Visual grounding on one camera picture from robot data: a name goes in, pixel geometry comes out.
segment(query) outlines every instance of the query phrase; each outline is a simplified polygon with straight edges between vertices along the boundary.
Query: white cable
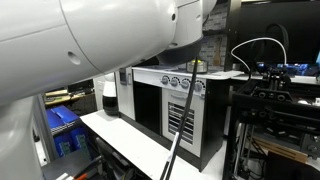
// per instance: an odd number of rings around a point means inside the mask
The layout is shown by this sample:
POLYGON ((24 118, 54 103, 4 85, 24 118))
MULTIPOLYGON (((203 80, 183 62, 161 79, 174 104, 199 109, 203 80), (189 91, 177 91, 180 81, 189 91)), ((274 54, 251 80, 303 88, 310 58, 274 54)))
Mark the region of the white cable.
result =
POLYGON ((256 38, 256 39, 251 39, 251 40, 249 40, 249 41, 243 42, 243 43, 237 45, 236 47, 234 47, 234 48, 231 50, 231 55, 232 55, 233 57, 235 57, 236 59, 238 59, 242 64, 244 64, 244 65, 246 66, 246 68, 247 68, 249 71, 251 71, 250 68, 249 68, 249 66, 248 66, 242 59, 240 59, 238 56, 236 56, 236 55, 233 54, 233 51, 236 50, 237 48, 239 48, 240 46, 244 45, 244 44, 248 44, 248 43, 253 42, 253 41, 261 41, 261 40, 270 40, 270 41, 274 41, 274 42, 278 43, 278 44, 281 46, 282 50, 283 50, 283 54, 284 54, 284 65, 287 64, 287 53, 286 53, 286 50, 284 49, 283 45, 282 45, 278 40, 273 39, 273 38, 269 38, 269 37, 256 38))

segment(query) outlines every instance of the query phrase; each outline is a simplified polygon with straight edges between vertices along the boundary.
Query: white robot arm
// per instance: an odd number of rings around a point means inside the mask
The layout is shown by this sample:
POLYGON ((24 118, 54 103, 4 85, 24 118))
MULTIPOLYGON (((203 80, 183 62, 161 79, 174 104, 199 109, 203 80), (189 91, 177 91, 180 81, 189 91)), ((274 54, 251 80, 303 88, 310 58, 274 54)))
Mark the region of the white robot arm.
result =
POLYGON ((155 55, 171 65, 190 61, 200 51, 203 17, 215 2, 2 0, 0 113, 5 115, 0 117, 1 179, 42 179, 34 147, 29 150, 30 122, 19 121, 14 114, 13 108, 24 110, 19 99, 155 55))

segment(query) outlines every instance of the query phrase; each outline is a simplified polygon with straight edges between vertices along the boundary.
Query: oven window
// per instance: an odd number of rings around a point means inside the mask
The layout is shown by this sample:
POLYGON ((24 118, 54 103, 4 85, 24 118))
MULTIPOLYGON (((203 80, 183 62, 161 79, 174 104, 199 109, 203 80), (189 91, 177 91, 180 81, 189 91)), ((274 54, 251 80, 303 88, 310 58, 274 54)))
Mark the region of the oven window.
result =
MULTIPOLYGON (((178 131, 180 119, 183 113, 184 107, 174 103, 168 103, 168 131, 175 135, 178 131)), ((193 144, 193 128, 194 128, 194 110, 190 109, 188 113, 187 122, 185 124, 182 139, 189 144, 193 144)))

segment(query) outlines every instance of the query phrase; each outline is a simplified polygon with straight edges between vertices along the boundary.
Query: oven door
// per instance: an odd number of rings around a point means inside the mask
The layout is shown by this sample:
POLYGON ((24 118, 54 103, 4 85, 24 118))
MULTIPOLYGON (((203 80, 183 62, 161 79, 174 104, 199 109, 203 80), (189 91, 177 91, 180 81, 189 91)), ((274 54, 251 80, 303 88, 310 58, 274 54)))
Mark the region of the oven door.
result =
MULTIPOLYGON (((162 135, 171 141, 178 130, 187 96, 187 93, 162 89, 162 135)), ((198 157, 200 157, 201 151, 204 102, 203 96, 193 95, 180 142, 181 147, 198 157)))

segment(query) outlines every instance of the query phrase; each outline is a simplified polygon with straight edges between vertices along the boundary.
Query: control panel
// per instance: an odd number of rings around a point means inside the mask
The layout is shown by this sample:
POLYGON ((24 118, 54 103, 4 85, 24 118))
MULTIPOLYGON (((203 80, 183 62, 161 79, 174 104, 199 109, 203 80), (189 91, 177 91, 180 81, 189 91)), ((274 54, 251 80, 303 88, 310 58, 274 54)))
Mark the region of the control panel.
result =
MULTIPOLYGON (((191 87, 191 78, 181 76, 164 75, 160 78, 163 87, 174 89, 177 91, 188 92, 191 87)), ((206 84, 205 80, 197 79, 194 86, 194 93, 205 94, 206 84)))
MULTIPOLYGON (((188 76, 151 71, 134 71, 134 80, 161 88, 188 93, 191 87, 191 74, 188 76)), ((196 78, 193 94, 204 96, 206 79, 196 78)))

